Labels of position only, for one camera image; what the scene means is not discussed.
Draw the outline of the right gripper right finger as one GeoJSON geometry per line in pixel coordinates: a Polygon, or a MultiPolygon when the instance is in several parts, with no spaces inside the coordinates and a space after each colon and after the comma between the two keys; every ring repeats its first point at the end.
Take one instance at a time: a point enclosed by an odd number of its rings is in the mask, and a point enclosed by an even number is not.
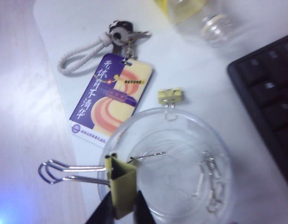
{"type": "Polygon", "coordinates": [[[146,200],[139,190],[136,195],[134,209],[133,209],[133,223],[134,224],[156,224],[146,200]]]}

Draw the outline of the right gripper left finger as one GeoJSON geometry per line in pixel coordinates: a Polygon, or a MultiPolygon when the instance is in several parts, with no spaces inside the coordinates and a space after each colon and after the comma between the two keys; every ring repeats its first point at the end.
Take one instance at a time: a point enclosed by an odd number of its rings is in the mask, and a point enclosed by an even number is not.
{"type": "Polygon", "coordinates": [[[114,224],[114,208],[109,191],[85,224],[114,224]]]}

